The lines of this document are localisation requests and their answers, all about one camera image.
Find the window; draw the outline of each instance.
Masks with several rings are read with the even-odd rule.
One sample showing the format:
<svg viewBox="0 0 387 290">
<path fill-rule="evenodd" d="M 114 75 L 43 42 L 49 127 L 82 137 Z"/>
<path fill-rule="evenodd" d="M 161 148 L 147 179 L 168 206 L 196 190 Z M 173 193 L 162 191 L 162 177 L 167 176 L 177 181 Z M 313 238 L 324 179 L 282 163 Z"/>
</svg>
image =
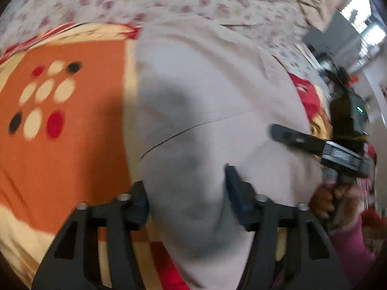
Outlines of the window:
<svg viewBox="0 0 387 290">
<path fill-rule="evenodd" d="M 365 21 L 371 16 L 369 0 L 352 0 L 343 8 L 341 14 L 351 22 L 357 32 L 361 34 L 366 28 Z"/>
<path fill-rule="evenodd" d="M 386 37 L 384 30 L 380 28 L 379 25 L 373 26 L 361 40 L 361 50 L 359 56 L 361 58 L 365 57 L 368 53 L 369 48 L 380 44 L 383 39 Z"/>
<path fill-rule="evenodd" d="M 369 0 L 351 0 L 346 7 L 343 8 L 341 14 L 356 28 L 361 34 L 368 25 L 367 19 L 371 16 L 371 5 Z M 375 45 L 380 44 L 386 37 L 386 33 L 379 25 L 373 25 L 361 38 L 361 50 L 359 57 L 362 59 L 368 51 Z"/>
</svg>

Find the black dot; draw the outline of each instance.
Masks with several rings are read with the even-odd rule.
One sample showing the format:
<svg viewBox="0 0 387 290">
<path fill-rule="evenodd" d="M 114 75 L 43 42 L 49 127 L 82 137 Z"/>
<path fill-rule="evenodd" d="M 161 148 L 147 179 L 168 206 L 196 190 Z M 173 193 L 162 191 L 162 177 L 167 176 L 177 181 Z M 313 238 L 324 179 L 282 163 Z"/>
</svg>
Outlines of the black dot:
<svg viewBox="0 0 387 290">
<path fill-rule="evenodd" d="M 78 71 L 81 69 L 81 67 L 82 67 L 81 62 L 73 62 L 73 63 L 70 63 L 70 64 L 67 66 L 67 71 L 68 71 L 69 73 L 74 74 L 74 73 L 78 72 Z"/>
<path fill-rule="evenodd" d="M 18 112 L 11 119 L 11 122 L 9 122 L 9 128 L 8 128 L 9 134 L 14 134 L 19 128 L 21 123 L 22 123 L 22 113 Z"/>
</svg>

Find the red dot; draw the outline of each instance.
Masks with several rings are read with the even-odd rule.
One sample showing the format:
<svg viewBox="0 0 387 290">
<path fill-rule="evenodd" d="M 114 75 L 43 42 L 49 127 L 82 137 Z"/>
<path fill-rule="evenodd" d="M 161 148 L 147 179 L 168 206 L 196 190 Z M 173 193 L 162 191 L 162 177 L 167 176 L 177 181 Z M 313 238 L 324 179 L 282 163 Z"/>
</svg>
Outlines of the red dot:
<svg viewBox="0 0 387 290">
<path fill-rule="evenodd" d="M 39 65 L 36 68 L 34 68 L 34 70 L 31 73 L 31 76 L 38 77 L 38 76 L 40 76 L 40 74 L 43 73 L 44 70 L 45 70 L 45 67 L 43 65 Z"/>
<path fill-rule="evenodd" d="M 58 138 L 62 133 L 64 122 L 64 116 L 59 111 L 51 113 L 47 120 L 47 135 L 50 138 Z"/>
</svg>

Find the gray cloth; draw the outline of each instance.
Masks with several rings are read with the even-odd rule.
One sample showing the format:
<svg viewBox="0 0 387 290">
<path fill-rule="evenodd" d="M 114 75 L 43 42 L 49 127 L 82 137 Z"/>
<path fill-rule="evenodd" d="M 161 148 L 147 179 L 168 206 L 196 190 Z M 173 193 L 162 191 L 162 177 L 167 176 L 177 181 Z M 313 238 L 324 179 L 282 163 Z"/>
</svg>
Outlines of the gray cloth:
<svg viewBox="0 0 387 290">
<path fill-rule="evenodd" d="M 233 215 L 224 165 L 277 203 L 308 202 L 321 182 L 318 161 L 268 135 L 271 123 L 308 133 L 303 105 L 276 59 L 196 15 L 145 25 L 136 58 L 152 217 L 191 289 L 235 290 L 252 235 Z"/>
</svg>

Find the pink sleeve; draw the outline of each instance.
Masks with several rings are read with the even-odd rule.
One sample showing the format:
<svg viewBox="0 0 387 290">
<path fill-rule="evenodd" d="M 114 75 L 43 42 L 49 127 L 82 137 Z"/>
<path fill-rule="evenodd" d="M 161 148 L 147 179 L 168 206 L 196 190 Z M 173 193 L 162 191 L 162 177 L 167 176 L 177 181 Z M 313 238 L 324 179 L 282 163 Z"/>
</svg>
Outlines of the pink sleeve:
<svg viewBox="0 0 387 290">
<path fill-rule="evenodd" d="M 365 247 L 361 232 L 361 218 L 349 231 L 330 236 L 345 274 L 354 287 L 368 272 L 375 261 L 374 255 Z"/>
</svg>

